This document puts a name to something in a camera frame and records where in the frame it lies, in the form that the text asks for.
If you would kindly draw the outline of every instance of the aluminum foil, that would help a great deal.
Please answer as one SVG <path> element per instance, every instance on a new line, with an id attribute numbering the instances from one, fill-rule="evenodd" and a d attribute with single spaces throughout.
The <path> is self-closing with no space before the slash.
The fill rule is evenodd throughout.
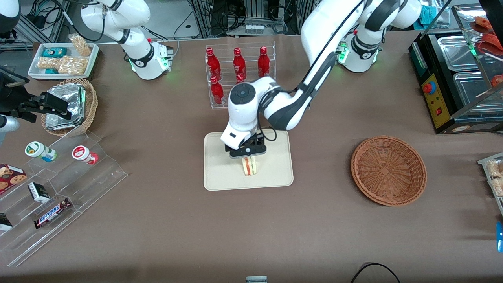
<path id="1" fill-rule="evenodd" d="M 55 86 L 47 92 L 68 102 L 68 111 L 71 113 L 70 120 L 63 119 L 55 114 L 47 114 L 45 126 L 49 130 L 75 128 L 84 122 L 86 90 L 81 84 L 71 83 Z"/>

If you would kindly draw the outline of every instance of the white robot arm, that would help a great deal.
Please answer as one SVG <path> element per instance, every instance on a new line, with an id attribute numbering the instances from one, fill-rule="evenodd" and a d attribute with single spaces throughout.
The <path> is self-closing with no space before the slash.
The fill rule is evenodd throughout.
<path id="1" fill-rule="evenodd" d="M 166 46 L 157 42 L 148 42 L 138 28 L 150 19 L 150 9 L 144 0 L 97 2 L 103 5 L 90 4 L 82 7 L 82 20 L 91 30 L 103 32 L 117 41 L 140 78 L 152 80 L 171 69 L 172 50 L 167 50 Z"/>
<path id="2" fill-rule="evenodd" d="M 336 64 L 339 43 L 359 23 L 363 28 L 346 38 L 344 65 L 364 72 L 377 55 L 386 27 L 405 28 L 421 13 L 418 0 L 323 0 L 302 27 L 302 46 L 311 67 L 291 96 L 271 77 L 235 85 L 229 94 L 229 122 L 220 139 L 232 158 L 265 153 L 257 135 L 259 113 L 277 130 L 291 130 Z"/>

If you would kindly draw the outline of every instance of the wicker basket with foil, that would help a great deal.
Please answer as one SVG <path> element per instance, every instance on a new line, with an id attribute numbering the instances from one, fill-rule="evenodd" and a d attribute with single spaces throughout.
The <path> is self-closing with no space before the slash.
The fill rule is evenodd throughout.
<path id="1" fill-rule="evenodd" d="M 65 85 L 65 84 L 81 84 L 84 89 L 86 90 L 86 106 L 85 106 L 85 120 L 82 122 L 81 125 L 79 125 L 77 128 L 69 128 L 69 129 L 61 129 L 61 130 L 49 130 L 46 127 L 46 114 L 42 114 L 42 119 L 40 121 L 42 122 L 42 126 L 46 130 L 46 132 L 57 135 L 57 136 L 64 136 L 65 134 L 69 133 L 70 131 L 73 130 L 72 133 L 74 134 L 81 134 L 84 133 L 92 124 L 95 114 L 96 114 L 96 109 L 98 108 L 98 98 L 96 96 L 96 91 L 93 88 L 93 85 L 86 79 L 68 79 L 64 80 L 61 83 L 58 84 L 60 85 Z"/>
<path id="2" fill-rule="evenodd" d="M 407 205 L 426 187 L 426 167 L 417 151 L 399 138 L 376 136 L 363 141 L 351 158 L 351 174 L 371 200 Z"/>

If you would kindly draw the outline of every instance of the red bottle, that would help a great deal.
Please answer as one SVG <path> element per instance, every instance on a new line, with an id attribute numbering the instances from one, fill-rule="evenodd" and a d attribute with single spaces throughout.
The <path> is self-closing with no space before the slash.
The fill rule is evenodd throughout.
<path id="1" fill-rule="evenodd" d="M 269 56 L 267 56 L 267 47 L 262 46 L 260 48 L 259 56 L 259 78 L 269 75 Z"/>
<path id="2" fill-rule="evenodd" d="M 242 82 L 244 82 L 244 77 L 243 77 L 242 74 L 238 74 L 236 76 L 236 84 L 239 84 L 239 83 L 242 83 Z"/>
<path id="3" fill-rule="evenodd" d="M 246 64 L 244 58 L 241 55 L 241 49 L 239 47 L 234 48 L 234 71 L 237 75 L 243 75 L 243 80 L 246 80 Z"/>
<path id="4" fill-rule="evenodd" d="M 211 95 L 213 95 L 213 100 L 216 104 L 223 104 L 223 88 L 222 85 L 218 82 L 217 76 L 211 76 Z"/>
<path id="5" fill-rule="evenodd" d="M 218 61 L 217 56 L 213 52 L 213 48 L 206 48 L 206 55 L 208 55 L 208 66 L 210 67 L 210 74 L 216 76 L 217 80 L 222 79 L 222 68 L 220 67 L 220 61 Z"/>

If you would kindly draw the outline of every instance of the clear acrylic rack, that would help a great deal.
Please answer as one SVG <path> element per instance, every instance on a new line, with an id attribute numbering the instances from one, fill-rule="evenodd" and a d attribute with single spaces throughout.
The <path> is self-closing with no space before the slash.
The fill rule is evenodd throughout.
<path id="1" fill-rule="evenodd" d="M 0 231 L 0 253 L 7 266 L 18 266 L 61 230 L 77 219 L 93 203 L 121 182 L 127 173 L 99 145 L 100 138 L 79 128 L 69 132 L 49 147 L 58 157 L 52 162 L 33 158 L 21 168 L 28 178 L 0 195 L 0 212 L 5 213 L 13 227 Z M 83 145 L 100 157 L 94 165 L 77 161 L 71 151 Z M 41 184 L 51 197 L 48 202 L 35 202 L 28 184 Z M 39 229 L 33 222 L 59 202 L 68 200 L 72 206 Z"/>
<path id="2" fill-rule="evenodd" d="M 241 54 L 246 63 L 246 80 L 245 82 L 253 82 L 259 78 L 258 60 L 260 56 L 260 47 L 267 47 L 267 55 L 269 56 L 269 76 L 276 79 L 276 44 L 274 41 L 268 42 L 255 42 L 255 43 L 233 43 L 233 44 L 215 44 L 206 45 L 206 48 L 212 47 L 220 61 L 222 68 L 222 80 L 220 83 L 223 87 L 223 94 L 225 102 L 223 104 L 216 104 L 211 95 L 211 82 L 210 82 L 210 69 L 208 67 L 208 56 L 205 56 L 206 76 L 208 79 L 208 91 L 210 94 L 211 108 L 227 108 L 227 101 L 229 92 L 236 84 L 236 74 L 234 72 L 234 48 L 239 47 Z"/>

